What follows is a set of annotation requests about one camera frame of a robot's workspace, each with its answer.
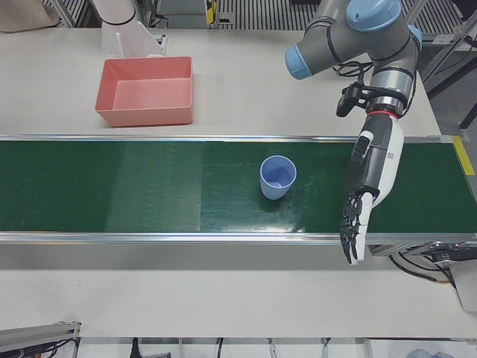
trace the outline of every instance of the pink bin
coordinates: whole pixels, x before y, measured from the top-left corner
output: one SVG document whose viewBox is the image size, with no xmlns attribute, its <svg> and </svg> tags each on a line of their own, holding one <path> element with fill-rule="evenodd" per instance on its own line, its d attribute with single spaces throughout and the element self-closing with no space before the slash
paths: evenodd
<svg viewBox="0 0 477 358">
<path fill-rule="evenodd" d="M 96 112 L 112 127 L 192 123 L 192 59 L 104 61 Z"/>
</svg>

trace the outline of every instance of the blue cup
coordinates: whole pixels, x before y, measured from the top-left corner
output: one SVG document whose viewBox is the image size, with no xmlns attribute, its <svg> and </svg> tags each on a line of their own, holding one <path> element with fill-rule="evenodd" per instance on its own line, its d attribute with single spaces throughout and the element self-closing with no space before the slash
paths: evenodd
<svg viewBox="0 0 477 358">
<path fill-rule="evenodd" d="M 260 188 L 263 195 L 271 200 L 283 197 L 296 178 L 297 168 L 282 155 L 268 157 L 260 166 Z"/>
</svg>

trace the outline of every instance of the metal frame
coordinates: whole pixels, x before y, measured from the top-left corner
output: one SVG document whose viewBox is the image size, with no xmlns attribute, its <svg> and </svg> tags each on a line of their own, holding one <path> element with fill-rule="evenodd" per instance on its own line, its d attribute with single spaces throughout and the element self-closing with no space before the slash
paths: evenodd
<svg viewBox="0 0 477 358">
<path fill-rule="evenodd" d="M 461 43 L 464 37 L 477 25 L 477 11 L 467 20 L 465 28 L 460 34 L 455 35 L 455 41 L 453 44 L 448 45 L 441 49 L 427 64 L 425 69 L 421 72 L 420 77 L 423 83 L 426 83 L 430 77 L 439 69 L 444 61 L 449 58 L 454 48 Z"/>
<path fill-rule="evenodd" d="M 10 141 L 220 141 L 220 142 L 355 142 L 351 136 L 84 136 L 7 135 Z M 452 143 L 450 136 L 407 137 L 407 143 Z M 373 255 L 384 256 L 397 249 L 429 242 L 477 242 L 476 233 L 368 233 Z M 339 233 L 58 233 L 1 232 L 1 244 L 263 244 L 340 245 Z"/>
<path fill-rule="evenodd" d="M 46 326 L 0 330 L 0 352 L 56 342 L 64 339 L 76 339 L 80 335 L 81 323 L 57 323 Z M 75 347 L 73 358 L 76 357 L 78 346 Z"/>
<path fill-rule="evenodd" d="M 85 134 L 5 134 L 0 141 L 55 142 L 355 142 L 356 136 L 156 136 L 156 135 L 85 135 Z M 453 143 L 452 136 L 407 136 L 404 143 Z"/>
<path fill-rule="evenodd" d="M 368 233 L 367 245 L 477 243 L 476 233 Z M 55 233 L 2 232 L 1 244 L 262 244 L 340 245 L 339 233 Z"/>
<path fill-rule="evenodd" d="M 50 0 L 51 4 L 53 5 L 54 9 L 60 15 L 62 21 L 69 27 L 74 28 L 76 26 L 75 21 L 73 20 L 71 14 L 69 13 L 68 9 L 66 8 L 65 4 L 62 0 Z"/>
</svg>

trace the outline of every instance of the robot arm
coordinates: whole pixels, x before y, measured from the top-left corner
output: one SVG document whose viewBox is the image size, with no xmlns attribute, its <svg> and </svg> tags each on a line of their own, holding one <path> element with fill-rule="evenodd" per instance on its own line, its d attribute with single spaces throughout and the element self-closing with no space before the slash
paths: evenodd
<svg viewBox="0 0 477 358">
<path fill-rule="evenodd" d="M 356 105 L 367 112 L 347 168 L 341 221 L 341 243 L 351 264 L 364 259 L 371 210 L 394 184 L 404 142 L 397 120 L 409 105 L 419 51 L 420 32 L 406 25 L 399 0 L 323 0 L 303 40 L 286 52 L 296 79 L 363 53 L 373 61 L 370 86 L 358 78 L 343 90 L 337 109 L 338 116 Z"/>
</svg>

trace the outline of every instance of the table surface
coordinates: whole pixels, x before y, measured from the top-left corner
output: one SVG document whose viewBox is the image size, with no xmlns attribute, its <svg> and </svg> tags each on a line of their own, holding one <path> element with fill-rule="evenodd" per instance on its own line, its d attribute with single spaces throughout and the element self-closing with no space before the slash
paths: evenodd
<svg viewBox="0 0 477 358">
<path fill-rule="evenodd" d="M 331 69 L 303 81 L 289 75 L 285 51 L 299 31 L 166 33 L 167 56 L 192 57 L 193 124 L 109 128 L 95 112 L 100 30 L 52 28 L 0 36 L 0 133 L 356 136 L 364 123 L 361 108 L 335 115 L 349 78 Z M 406 136 L 440 133 L 420 82 L 399 123 Z"/>
<path fill-rule="evenodd" d="M 286 72 L 299 32 L 167 34 L 168 56 L 192 56 L 193 125 L 107 127 L 94 111 L 101 32 L 54 28 L 0 34 L 0 131 L 355 136 L 363 124 L 360 109 L 335 117 L 348 79 Z M 400 123 L 407 136 L 440 133 L 420 82 Z M 349 267 L 339 247 L 4 245 L 0 302 L 0 329 L 78 320 L 84 336 L 477 336 L 449 285 L 369 253 Z"/>
</svg>

